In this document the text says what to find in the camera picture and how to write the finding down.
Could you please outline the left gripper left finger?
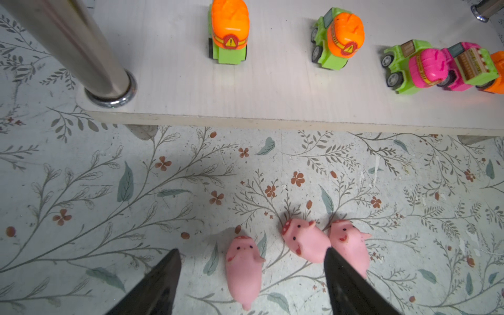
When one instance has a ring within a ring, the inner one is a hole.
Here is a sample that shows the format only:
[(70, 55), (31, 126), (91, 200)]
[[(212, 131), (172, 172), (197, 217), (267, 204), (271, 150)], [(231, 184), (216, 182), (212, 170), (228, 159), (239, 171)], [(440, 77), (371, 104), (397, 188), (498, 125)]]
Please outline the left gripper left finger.
[(181, 269), (180, 252), (172, 249), (107, 315), (171, 314)]

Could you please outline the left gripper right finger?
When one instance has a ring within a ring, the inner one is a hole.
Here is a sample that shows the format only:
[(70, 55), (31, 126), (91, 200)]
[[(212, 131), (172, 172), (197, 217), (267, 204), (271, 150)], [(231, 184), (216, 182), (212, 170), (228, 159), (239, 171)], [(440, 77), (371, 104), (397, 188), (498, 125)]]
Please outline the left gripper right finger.
[(328, 248), (324, 272), (334, 314), (399, 315), (334, 248)]

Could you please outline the pink pig toy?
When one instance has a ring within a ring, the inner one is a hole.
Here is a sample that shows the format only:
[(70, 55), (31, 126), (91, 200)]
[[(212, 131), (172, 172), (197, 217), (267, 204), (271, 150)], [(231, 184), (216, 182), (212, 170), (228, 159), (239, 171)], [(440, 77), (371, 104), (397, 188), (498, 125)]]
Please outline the pink pig toy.
[(355, 269), (363, 279), (367, 278), (370, 254), (366, 240), (371, 234), (361, 232), (348, 220), (336, 220), (331, 224), (329, 240), (332, 247)]
[(293, 253), (311, 263), (323, 263), (327, 249), (332, 246), (314, 220), (288, 220), (282, 228), (282, 238)]
[(225, 259), (228, 290), (245, 311), (251, 310), (261, 291), (264, 263), (253, 238), (238, 236), (232, 240)]

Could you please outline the pink green mixer truck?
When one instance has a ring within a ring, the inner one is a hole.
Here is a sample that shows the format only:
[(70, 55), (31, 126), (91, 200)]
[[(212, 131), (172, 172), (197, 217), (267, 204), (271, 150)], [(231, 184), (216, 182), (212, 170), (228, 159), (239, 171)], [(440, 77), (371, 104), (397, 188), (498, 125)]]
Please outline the pink green mixer truck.
[(443, 52), (417, 39), (384, 50), (381, 65), (387, 69), (387, 87), (399, 95), (416, 94), (438, 85), (449, 73)]

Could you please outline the green orange toy truck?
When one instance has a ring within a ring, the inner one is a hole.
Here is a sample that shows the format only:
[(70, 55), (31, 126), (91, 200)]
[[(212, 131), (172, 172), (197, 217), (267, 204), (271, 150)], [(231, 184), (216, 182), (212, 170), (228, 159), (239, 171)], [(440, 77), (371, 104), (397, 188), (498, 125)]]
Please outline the green orange toy truck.
[(341, 70), (365, 42), (364, 24), (350, 11), (332, 7), (312, 27), (311, 60), (322, 68)]

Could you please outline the pink green toy car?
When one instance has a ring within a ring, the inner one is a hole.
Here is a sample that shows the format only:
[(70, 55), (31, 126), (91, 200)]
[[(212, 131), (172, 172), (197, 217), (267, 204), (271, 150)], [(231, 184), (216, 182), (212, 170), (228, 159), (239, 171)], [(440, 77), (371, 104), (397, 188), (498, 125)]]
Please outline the pink green toy car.
[(491, 54), (476, 43), (460, 42), (441, 51), (448, 65), (448, 76), (438, 87), (462, 92), (484, 87), (499, 77)]

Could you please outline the orange green mixer truck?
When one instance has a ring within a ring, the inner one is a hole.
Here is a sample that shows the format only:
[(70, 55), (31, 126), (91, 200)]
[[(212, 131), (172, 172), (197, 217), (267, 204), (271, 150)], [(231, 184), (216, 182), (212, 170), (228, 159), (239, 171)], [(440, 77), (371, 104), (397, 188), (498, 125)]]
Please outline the orange green mixer truck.
[(209, 58), (219, 64), (239, 65), (246, 60), (250, 19), (243, 0), (214, 0), (208, 10)]

